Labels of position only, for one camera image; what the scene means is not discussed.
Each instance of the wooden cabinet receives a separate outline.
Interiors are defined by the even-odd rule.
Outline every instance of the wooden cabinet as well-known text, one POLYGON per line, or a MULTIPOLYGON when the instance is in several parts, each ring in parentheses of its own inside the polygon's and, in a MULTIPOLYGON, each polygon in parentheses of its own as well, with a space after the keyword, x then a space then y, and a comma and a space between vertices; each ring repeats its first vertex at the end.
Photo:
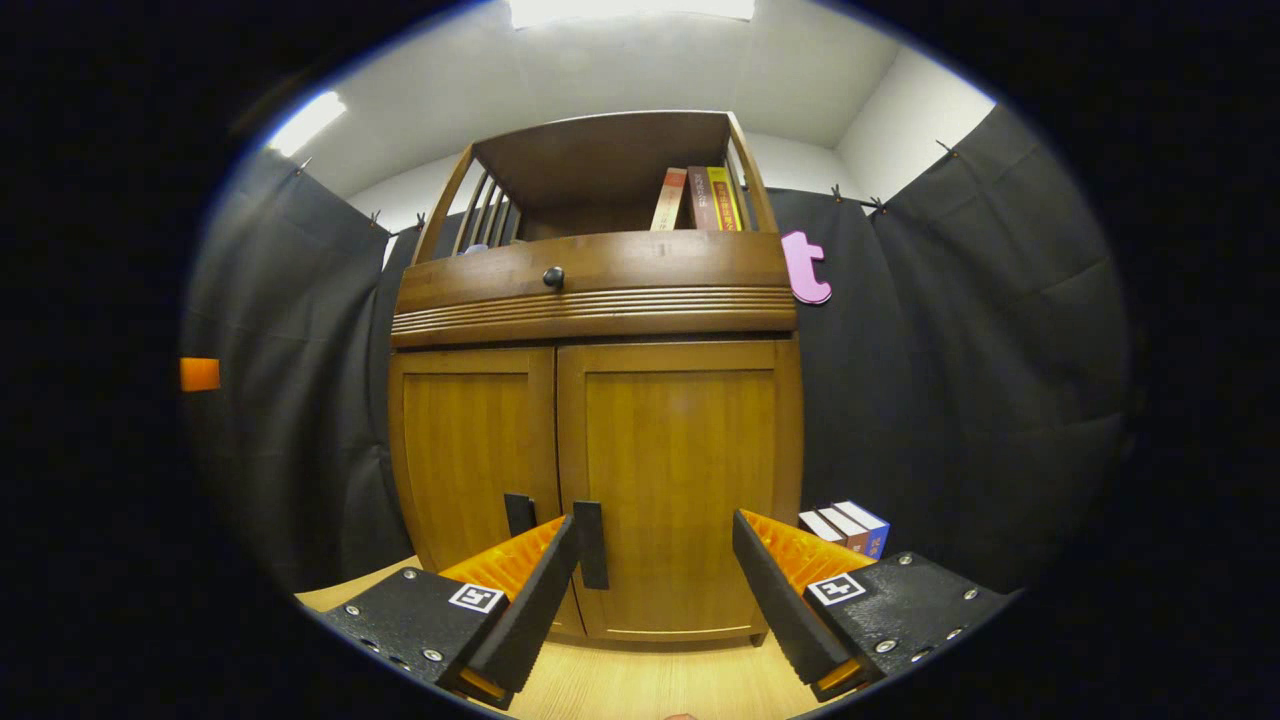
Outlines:
POLYGON ((604 523, 609 589, 575 577, 589 637, 765 630, 730 520, 797 512, 799 393, 794 341, 559 348, 561 493, 599 502, 604 523))
POLYGON ((728 113, 596 115, 462 152, 392 322, 396 483, 424 568, 507 539, 504 493, 532 497, 538 523, 594 501, 609 588, 575 573, 553 633, 765 630, 731 519, 796 516, 803 428, 795 304, 762 188, 728 113), (735 151, 748 229, 644 229, 666 168, 732 167, 735 151), (431 260, 472 163, 453 255, 431 260))

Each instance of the stack of books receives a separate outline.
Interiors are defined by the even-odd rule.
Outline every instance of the stack of books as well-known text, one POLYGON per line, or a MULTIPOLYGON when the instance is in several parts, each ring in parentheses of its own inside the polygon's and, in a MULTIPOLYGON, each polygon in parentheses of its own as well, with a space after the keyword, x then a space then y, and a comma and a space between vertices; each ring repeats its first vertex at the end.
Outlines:
POLYGON ((681 213, 696 229, 744 231, 742 209, 728 168, 667 168, 650 231, 673 231, 681 213), (685 195, 685 186, 689 195, 685 195))
POLYGON ((874 560, 884 552, 888 538, 888 523, 847 500, 801 512, 800 528, 874 560))

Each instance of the black handle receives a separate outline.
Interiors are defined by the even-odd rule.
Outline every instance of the black handle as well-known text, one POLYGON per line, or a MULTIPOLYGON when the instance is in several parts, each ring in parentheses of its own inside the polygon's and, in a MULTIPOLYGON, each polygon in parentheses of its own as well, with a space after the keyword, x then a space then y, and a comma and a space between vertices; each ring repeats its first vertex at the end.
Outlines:
POLYGON ((549 268, 545 273, 543 273, 543 284, 554 288, 564 287, 564 268, 561 268, 559 265, 549 268))
POLYGON ((581 547, 582 585, 593 591, 609 589, 609 570, 604 565, 604 519, 600 503, 586 500, 573 502, 573 524, 581 547))
POLYGON ((507 505, 507 529, 511 530, 511 537, 527 533, 536 527, 534 498, 508 492, 502 496, 502 500, 507 505))

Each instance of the cabinet door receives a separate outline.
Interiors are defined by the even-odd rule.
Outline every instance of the cabinet door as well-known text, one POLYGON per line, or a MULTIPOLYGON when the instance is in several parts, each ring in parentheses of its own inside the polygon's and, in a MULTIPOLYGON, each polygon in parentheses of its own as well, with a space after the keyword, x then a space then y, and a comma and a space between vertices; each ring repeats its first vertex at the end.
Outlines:
POLYGON ((739 507, 792 519, 803 418, 794 341, 562 347, 564 507, 600 503, 608 589, 575 573, 588 637, 698 641, 767 626, 733 557, 739 507))
MULTIPOLYGON (((440 571, 511 537, 504 493, 562 515, 549 347, 392 356, 392 457, 422 568, 440 571)), ((581 635, 572 588, 552 632, 581 635)))

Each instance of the wooden floor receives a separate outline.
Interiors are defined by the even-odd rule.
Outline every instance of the wooden floor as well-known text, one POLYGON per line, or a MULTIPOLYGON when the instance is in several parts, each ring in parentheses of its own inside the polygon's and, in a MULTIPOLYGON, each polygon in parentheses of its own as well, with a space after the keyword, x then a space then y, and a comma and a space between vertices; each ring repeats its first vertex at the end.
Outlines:
MULTIPOLYGON (((421 565, 412 557, 297 597, 326 611, 399 568, 421 565)), ((588 644, 552 637, 543 643, 525 689, 506 715, 522 720, 664 720, 687 712, 699 720, 776 720, 819 705, 796 678, 773 633, 762 647, 753 647, 746 638, 588 644)))

